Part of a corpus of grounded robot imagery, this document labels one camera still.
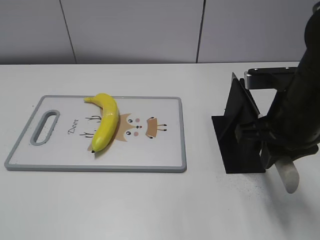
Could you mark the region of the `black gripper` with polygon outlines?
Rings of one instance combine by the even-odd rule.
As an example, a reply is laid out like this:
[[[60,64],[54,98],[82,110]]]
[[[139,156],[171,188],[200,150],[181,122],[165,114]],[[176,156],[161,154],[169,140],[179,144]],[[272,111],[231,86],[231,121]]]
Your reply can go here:
[[[264,140],[264,130],[271,140]],[[277,92],[263,120],[238,123],[236,141],[261,141],[260,162],[269,169],[289,157],[297,160],[318,152],[320,143],[320,92],[287,90]]]

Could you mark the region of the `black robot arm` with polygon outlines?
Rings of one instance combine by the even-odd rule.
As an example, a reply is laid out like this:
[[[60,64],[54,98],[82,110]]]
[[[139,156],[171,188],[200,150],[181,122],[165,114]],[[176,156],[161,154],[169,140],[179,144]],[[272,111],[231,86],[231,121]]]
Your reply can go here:
[[[238,139],[262,143],[260,161],[265,169],[283,158],[292,161],[315,154],[320,142],[320,5],[312,8],[304,41],[306,50],[295,72],[248,70],[244,86],[248,90],[275,89],[266,116],[236,127]]]

